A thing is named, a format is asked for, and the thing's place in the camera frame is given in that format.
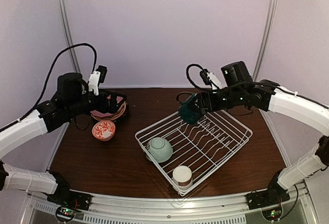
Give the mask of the dark green mug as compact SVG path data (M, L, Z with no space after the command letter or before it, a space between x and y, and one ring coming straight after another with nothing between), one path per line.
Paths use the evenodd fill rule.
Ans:
M182 95L189 95L189 97L185 101L181 101L180 96ZM181 92L176 96L176 101L180 104L178 113L187 124L196 124L203 117L198 105L197 93Z

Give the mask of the yellow dotted plate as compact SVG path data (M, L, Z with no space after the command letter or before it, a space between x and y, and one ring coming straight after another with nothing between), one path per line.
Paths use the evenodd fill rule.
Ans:
M106 114L102 114L98 111L91 111L90 115L91 115L92 118L94 118L95 120L98 120L98 121L102 121L102 120L114 121L114 120L117 120L118 118L120 118L121 116L123 116L125 111L126 111L126 103L124 103L119 108L119 110L114 114L106 115Z

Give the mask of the pink white floral bowl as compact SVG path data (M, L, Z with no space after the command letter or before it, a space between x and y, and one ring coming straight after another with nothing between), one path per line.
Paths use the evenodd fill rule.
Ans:
M109 141L116 131L116 126L112 121L100 121L92 128L92 135L100 141Z

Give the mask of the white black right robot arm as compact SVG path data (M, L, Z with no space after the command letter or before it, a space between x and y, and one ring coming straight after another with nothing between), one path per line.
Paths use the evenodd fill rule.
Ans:
M256 107L300 121L322 135L308 153L274 175L264 192L266 203L276 203L294 184L328 168L328 106L291 92L278 83L253 81L243 61L226 65L221 71L227 87L218 86L210 72L201 71L201 77L212 89L202 89L196 94L192 107L198 115L236 106Z

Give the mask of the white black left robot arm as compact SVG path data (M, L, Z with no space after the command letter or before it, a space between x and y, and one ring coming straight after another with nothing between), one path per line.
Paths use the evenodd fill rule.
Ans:
M126 102L126 95L99 89L103 74L94 71L88 82L80 73L66 73L58 77L53 97L34 107L27 117L16 120L1 130L1 157L24 143L51 133L63 124L91 111L115 113ZM54 195L62 205L74 201L74 194L65 179L58 173L35 172L1 162L1 190L41 192Z

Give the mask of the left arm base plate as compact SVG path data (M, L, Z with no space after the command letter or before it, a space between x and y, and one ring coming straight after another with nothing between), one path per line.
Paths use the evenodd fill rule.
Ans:
M57 189L53 194L46 194L47 200L74 210L88 211L92 196L72 191L68 188Z

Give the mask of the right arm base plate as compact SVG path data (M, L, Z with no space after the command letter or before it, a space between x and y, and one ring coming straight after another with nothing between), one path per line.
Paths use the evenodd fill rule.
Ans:
M247 204L250 210L273 206L290 200L290 195L284 191L278 193L270 190L253 191L246 195Z

